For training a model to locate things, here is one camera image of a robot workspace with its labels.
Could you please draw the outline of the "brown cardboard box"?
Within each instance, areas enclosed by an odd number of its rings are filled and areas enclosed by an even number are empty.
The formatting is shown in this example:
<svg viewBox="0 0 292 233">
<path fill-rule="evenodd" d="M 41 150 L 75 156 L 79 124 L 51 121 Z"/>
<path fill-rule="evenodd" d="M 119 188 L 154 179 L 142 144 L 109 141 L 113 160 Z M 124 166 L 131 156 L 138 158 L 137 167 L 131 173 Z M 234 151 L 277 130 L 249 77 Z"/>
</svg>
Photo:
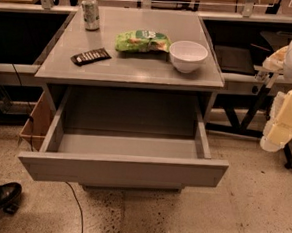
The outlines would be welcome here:
<svg viewBox="0 0 292 233">
<path fill-rule="evenodd" d="M 53 121 L 53 115 L 49 106 L 46 94 L 42 93 L 19 133 L 20 138 L 28 142 L 33 151 L 41 149 L 51 121 Z"/>
</svg>

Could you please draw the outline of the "white bowl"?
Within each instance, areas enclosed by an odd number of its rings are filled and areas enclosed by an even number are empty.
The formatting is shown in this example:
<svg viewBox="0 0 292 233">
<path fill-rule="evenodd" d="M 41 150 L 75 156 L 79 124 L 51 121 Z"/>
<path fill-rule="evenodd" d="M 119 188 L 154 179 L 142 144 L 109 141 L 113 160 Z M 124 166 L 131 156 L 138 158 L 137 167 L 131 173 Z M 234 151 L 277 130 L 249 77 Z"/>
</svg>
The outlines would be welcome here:
<svg viewBox="0 0 292 233">
<path fill-rule="evenodd" d="M 176 41 L 169 48 L 169 58 L 181 73 L 192 73 L 201 67 L 208 56 L 205 46 L 192 41 Z"/>
</svg>

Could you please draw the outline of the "grey top drawer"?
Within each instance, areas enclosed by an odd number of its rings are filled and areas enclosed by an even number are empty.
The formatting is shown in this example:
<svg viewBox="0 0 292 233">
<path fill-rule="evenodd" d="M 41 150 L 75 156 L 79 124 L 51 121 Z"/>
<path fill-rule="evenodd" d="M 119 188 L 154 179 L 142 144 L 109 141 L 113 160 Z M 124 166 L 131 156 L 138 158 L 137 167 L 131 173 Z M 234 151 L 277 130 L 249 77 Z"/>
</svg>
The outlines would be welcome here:
<svg viewBox="0 0 292 233">
<path fill-rule="evenodd" d="M 216 187 L 229 164 L 211 157 L 195 95 L 70 87 L 42 147 L 19 158 L 34 180 L 87 187 Z"/>
</svg>

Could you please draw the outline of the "black leather shoe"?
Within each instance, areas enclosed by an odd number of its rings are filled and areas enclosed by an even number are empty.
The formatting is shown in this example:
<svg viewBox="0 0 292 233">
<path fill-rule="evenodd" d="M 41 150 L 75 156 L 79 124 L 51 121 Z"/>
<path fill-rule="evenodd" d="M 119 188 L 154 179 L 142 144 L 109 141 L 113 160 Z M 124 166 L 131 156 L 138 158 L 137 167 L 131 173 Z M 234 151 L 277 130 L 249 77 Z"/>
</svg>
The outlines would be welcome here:
<svg viewBox="0 0 292 233">
<path fill-rule="evenodd" d="M 15 214 L 19 209 L 22 186 L 10 182 L 0 186 L 0 210 L 5 213 Z"/>
</svg>

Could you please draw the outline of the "green chip bag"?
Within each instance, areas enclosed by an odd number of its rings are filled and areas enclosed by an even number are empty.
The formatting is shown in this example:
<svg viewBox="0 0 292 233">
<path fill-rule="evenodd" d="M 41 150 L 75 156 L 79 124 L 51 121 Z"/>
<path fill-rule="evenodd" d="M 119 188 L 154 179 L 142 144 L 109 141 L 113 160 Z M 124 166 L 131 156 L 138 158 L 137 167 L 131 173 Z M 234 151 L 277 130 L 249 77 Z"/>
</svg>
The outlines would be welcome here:
<svg viewBox="0 0 292 233">
<path fill-rule="evenodd" d="M 169 52 L 169 37 L 161 32 L 149 30 L 131 30 L 119 33 L 115 38 L 115 48 L 119 52 Z"/>
</svg>

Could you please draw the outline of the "dark chocolate bar wrapper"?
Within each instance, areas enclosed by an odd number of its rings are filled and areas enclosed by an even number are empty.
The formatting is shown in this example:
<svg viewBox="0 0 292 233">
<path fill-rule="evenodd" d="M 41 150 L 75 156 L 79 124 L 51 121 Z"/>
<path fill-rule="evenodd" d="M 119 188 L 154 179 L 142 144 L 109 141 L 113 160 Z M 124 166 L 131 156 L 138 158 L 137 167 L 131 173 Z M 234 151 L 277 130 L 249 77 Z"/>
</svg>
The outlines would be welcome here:
<svg viewBox="0 0 292 233">
<path fill-rule="evenodd" d="M 102 47 L 99 49 L 82 52 L 78 55 L 73 55 L 71 57 L 71 61 L 72 63 L 80 67 L 82 65 L 91 64 L 104 59 L 109 60 L 110 58 L 111 56 L 109 55 L 109 53 Z"/>
</svg>

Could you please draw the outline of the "silver green soda can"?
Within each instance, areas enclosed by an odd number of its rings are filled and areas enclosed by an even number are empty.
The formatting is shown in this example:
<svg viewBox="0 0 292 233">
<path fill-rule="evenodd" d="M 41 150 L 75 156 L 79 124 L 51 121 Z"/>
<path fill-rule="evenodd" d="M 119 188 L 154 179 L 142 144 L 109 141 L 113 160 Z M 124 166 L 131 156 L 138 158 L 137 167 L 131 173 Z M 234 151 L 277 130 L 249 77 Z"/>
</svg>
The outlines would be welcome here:
<svg viewBox="0 0 292 233">
<path fill-rule="evenodd" d="M 95 31 L 99 29 L 100 16 L 98 3 L 96 0 L 82 0 L 81 3 L 84 26 L 87 30 Z"/>
</svg>

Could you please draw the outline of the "black frame side table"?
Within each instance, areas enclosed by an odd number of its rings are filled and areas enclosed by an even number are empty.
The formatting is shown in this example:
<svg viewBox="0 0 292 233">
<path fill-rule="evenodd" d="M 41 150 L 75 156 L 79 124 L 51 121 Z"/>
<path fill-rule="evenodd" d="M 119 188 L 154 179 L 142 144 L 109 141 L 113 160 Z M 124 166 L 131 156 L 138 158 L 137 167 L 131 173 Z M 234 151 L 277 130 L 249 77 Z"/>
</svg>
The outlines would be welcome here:
<svg viewBox="0 0 292 233">
<path fill-rule="evenodd" d="M 265 119 L 271 114 L 271 103 L 277 94 L 278 74 L 263 72 L 262 63 L 276 48 L 264 31 L 250 33 L 233 27 L 215 28 L 211 33 L 216 58 L 226 83 L 214 100 L 228 123 L 207 123 L 207 129 L 245 137 L 262 137 L 262 131 L 250 129 L 259 110 Z"/>
</svg>

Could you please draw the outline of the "grey drawer cabinet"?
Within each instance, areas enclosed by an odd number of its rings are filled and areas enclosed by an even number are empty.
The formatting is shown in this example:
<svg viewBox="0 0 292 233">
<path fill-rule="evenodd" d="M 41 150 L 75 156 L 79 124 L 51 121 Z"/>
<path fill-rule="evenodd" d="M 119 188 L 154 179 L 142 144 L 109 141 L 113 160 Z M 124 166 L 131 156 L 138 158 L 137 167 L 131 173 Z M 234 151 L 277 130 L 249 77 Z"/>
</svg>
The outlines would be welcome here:
<svg viewBox="0 0 292 233">
<path fill-rule="evenodd" d="M 163 32 L 171 41 L 191 41 L 209 45 L 204 25 L 192 12 L 121 9 L 100 10 L 100 28 L 88 31 L 82 13 L 76 12 L 55 47 L 36 74 L 45 84 L 54 116 L 70 87 L 104 87 L 132 90 L 190 93 L 196 96 L 205 124 L 217 90 L 224 80 L 215 57 L 209 56 L 200 68 L 182 74 L 170 63 L 166 53 L 120 53 L 115 37 L 129 30 Z M 71 57 L 104 48 L 111 58 L 77 66 Z"/>
</svg>

